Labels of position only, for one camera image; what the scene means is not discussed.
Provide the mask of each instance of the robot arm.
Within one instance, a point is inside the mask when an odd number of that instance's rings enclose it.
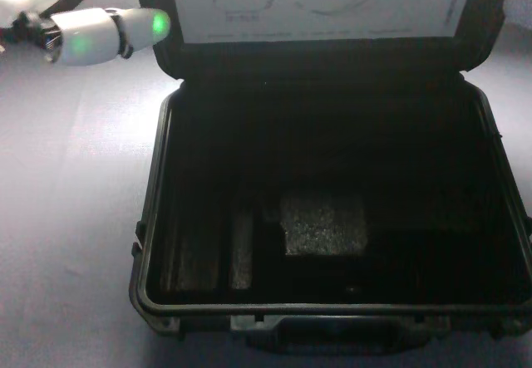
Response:
[[[86,66],[128,58],[170,32],[170,18],[156,9],[91,8],[62,12],[82,0],[0,0],[0,42],[31,42],[48,61]]]

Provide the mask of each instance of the green light spot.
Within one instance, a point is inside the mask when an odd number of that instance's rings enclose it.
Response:
[[[153,33],[159,36],[168,31],[170,19],[164,13],[156,13],[153,16]]]
[[[72,52],[80,56],[85,55],[91,48],[91,41],[85,37],[75,37],[72,40]]]

